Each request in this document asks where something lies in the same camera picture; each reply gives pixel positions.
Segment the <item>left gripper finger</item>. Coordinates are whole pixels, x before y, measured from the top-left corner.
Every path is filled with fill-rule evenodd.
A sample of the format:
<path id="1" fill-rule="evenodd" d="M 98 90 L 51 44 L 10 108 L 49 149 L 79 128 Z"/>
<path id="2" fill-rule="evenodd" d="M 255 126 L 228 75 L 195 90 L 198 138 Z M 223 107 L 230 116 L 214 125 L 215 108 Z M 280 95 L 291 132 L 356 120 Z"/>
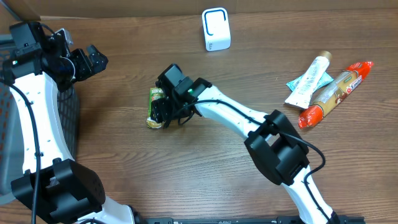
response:
<path id="1" fill-rule="evenodd" d="M 105 70 L 106 66 L 108 64 L 108 59 L 106 57 L 105 58 L 92 57 L 92 58 L 90 58 L 90 60 L 91 60 L 91 64 L 92 64 L 92 67 L 91 67 L 92 75 L 100 73 L 103 70 Z"/>
<path id="2" fill-rule="evenodd" d="M 105 62 L 106 57 L 94 46 L 87 46 L 87 52 L 89 54 L 89 59 L 91 62 Z"/>

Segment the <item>green tea drink pouch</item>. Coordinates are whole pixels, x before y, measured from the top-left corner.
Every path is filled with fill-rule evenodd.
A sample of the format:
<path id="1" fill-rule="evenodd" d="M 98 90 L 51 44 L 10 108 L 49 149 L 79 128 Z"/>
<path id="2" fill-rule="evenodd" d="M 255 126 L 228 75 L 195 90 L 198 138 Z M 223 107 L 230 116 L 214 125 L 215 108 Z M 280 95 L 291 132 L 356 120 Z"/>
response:
<path id="1" fill-rule="evenodd" d="M 154 119 L 151 118 L 151 111 L 152 111 L 152 102 L 158 100 L 160 98 L 164 98 L 164 92 L 161 88 L 151 88 L 149 94 L 149 105 L 148 105 L 148 112 L 147 112 L 147 119 L 146 124 L 148 128 L 151 129 L 159 129 L 163 126 L 163 123 L 157 123 Z"/>

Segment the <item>white tube gold cap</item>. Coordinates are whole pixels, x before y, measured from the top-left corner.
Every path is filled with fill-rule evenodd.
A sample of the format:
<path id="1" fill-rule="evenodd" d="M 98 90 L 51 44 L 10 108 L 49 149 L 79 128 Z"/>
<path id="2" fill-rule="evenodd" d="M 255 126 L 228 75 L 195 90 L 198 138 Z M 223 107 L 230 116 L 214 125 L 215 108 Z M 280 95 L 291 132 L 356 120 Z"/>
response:
<path id="1" fill-rule="evenodd" d="M 294 91 L 285 100 L 285 103 L 299 108 L 307 109 L 318 82 L 330 65 L 332 54 L 321 51 L 314 59 L 307 71 L 295 86 Z"/>

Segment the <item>teal snack packet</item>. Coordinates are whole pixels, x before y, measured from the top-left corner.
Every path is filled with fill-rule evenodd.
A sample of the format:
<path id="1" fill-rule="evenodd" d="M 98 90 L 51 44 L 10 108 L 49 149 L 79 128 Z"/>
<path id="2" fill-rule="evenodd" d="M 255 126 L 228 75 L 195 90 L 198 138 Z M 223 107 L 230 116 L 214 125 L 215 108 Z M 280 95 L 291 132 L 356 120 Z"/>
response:
<path id="1" fill-rule="evenodd" d="M 297 85 L 300 83 L 302 78 L 303 78 L 303 75 L 299 76 L 295 80 L 292 80 L 292 81 L 286 83 L 286 85 L 289 87 L 289 89 L 291 91 L 294 91 L 296 89 Z M 333 81 L 333 78 L 329 74 L 327 74 L 327 72 L 324 72 L 322 77 L 319 79 L 314 91 L 317 91 L 318 89 L 328 85 L 332 81 Z"/>

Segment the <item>orange noodle packet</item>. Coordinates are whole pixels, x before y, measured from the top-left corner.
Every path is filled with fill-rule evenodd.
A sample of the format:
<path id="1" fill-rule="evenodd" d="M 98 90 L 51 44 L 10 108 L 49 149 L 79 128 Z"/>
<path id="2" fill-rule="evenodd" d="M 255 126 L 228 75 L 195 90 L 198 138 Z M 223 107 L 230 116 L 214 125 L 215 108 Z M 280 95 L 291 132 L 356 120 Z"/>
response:
<path id="1" fill-rule="evenodd" d="M 343 70 L 298 117 L 300 129 L 316 126 L 367 77 L 374 62 L 357 62 Z"/>

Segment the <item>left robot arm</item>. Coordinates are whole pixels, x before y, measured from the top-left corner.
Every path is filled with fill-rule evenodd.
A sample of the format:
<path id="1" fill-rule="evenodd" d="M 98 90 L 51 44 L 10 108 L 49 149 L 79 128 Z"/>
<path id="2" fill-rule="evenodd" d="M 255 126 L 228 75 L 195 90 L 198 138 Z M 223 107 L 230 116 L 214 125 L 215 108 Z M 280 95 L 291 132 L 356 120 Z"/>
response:
<path id="1" fill-rule="evenodd" d="M 129 205 L 105 193 L 99 176 L 77 163 L 65 142 L 58 94 L 102 72 L 108 59 L 95 46 L 70 50 L 64 29 L 39 22 L 9 28 L 16 49 L 2 65 L 21 120 L 25 153 L 12 193 L 47 223 L 141 223 Z"/>

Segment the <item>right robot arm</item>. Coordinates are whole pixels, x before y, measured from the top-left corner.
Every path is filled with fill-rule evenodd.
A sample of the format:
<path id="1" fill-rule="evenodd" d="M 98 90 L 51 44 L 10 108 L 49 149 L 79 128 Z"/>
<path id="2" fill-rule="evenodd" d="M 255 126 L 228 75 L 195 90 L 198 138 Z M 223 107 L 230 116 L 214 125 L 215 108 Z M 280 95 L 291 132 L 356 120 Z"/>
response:
<path id="1" fill-rule="evenodd" d="M 339 223 L 312 178 L 326 160 L 311 169 L 307 154 L 314 146 L 300 137 L 285 114 L 252 110 L 211 82 L 185 76 L 174 63 L 158 76 L 155 85 L 165 96 L 152 102 L 152 119 L 168 127 L 173 120 L 183 125 L 197 114 L 223 124 L 243 138 L 258 171 L 273 184 L 283 186 L 302 222 Z"/>

